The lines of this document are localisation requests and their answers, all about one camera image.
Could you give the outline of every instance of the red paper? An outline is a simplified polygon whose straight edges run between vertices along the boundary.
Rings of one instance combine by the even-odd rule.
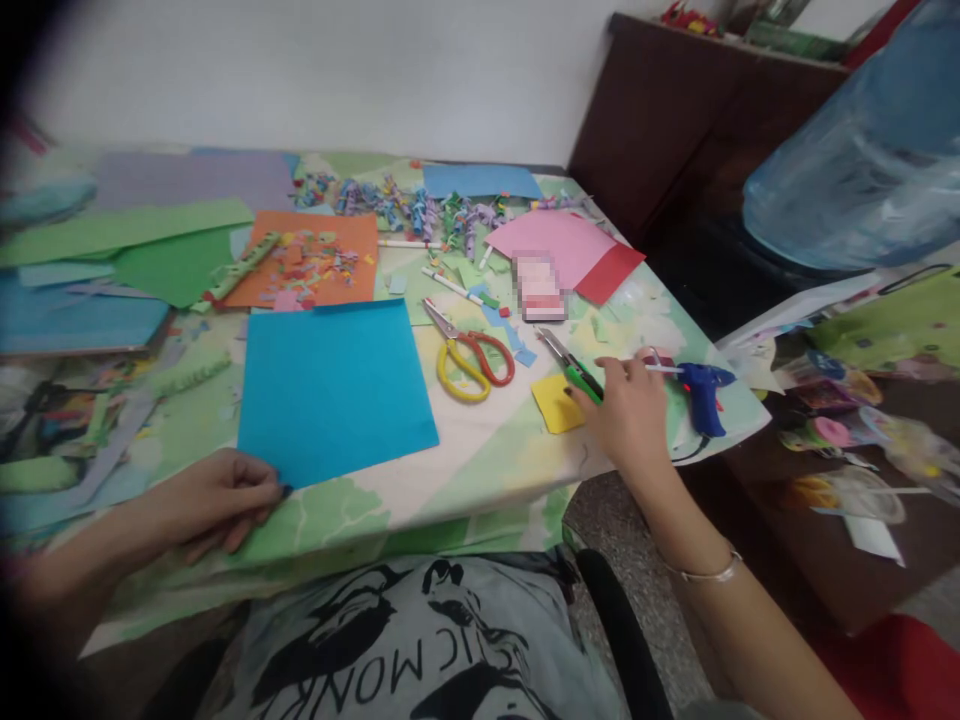
[[[610,296],[646,257],[629,245],[618,242],[600,258],[575,289],[594,305],[606,305]]]

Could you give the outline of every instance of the silver bracelet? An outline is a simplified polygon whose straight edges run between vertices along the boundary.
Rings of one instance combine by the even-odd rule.
[[[727,541],[727,545],[730,545],[730,555],[732,555],[730,564],[714,575],[697,575],[696,573],[688,573],[686,570],[678,570],[664,560],[663,555],[660,556],[660,560],[667,570],[679,575],[685,582],[727,582],[736,574],[737,565],[743,562],[743,556],[736,551],[729,540]]]

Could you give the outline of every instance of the scissor handle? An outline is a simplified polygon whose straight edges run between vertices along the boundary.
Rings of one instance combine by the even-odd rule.
[[[503,387],[510,384],[510,381],[513,380],[513,373],[516,370],[516,366],[513,363],[513,355],[510,354],[510,351],[504,346],[502,342],[496,338],[492,338],[489,335],[485,335],[482,332],[477,332],[476,330],[471,330],[468,333],[460,333],[460,336],[457,338],[462,340],[473,352],[476,353],[477,359],[480,361],[480,367],[483,370],[483,374],[487,376],[487,379],[491,384],[496,385],[497,387]],[[498,350],[503,359],[507,361],[507,374],[504,375],[501,380],[496,375],[494,375],[493,370],[490,368],[490,364],[487,362],[487,356],[484,354],[483,349],[480,347],[480,343],[485,342],[487,345],[491,345],[494,349]]]
[[[464,335],[461,333],[458,339],[463,339]],[[472,377],[480,385],[480,392],[478,393],[465,393],[463,390],[454,385],[450,379],[447,377],[447,355],[450,355],[453,358],[453,361],[457,366],[463,370],[467,375]],[[457,352],[457,341],[453,338],[447,340],[443,345],[440,346],[440,355],[437,358],[437,377],[440,378],[440,384],[446,388],[447,392],[453,395],[457,400],[463,402],[481,402],[487,399],[487,395],[490,394],[490,382],[484,377],[484,374],[478,371],[473,365],[468,363],[464,357]]]

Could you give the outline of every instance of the t-shirt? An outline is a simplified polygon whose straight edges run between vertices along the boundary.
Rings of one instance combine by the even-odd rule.
[[[257,603],[220,718],[626,717],[557,581],[405,557]]]

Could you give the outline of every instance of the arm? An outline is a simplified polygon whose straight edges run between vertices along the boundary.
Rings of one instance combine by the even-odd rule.
[[[730,547],[670,462],[663,376],[648,373],[639,356],[597,364],[607,376],[603,405],[577,388],[568,394],[620,470],[664,561],[697,575],[722,572],[732,560]],[[727,582],[682,585],[734,686],[755,710],[771,720],[861,717],[745,566]]]
[[[188,563],[217,545],[236,552],[288,494],[266,463],[218,450],[42,555],[17,599],[57,653],[76,657],[121,580],[183,544]]]

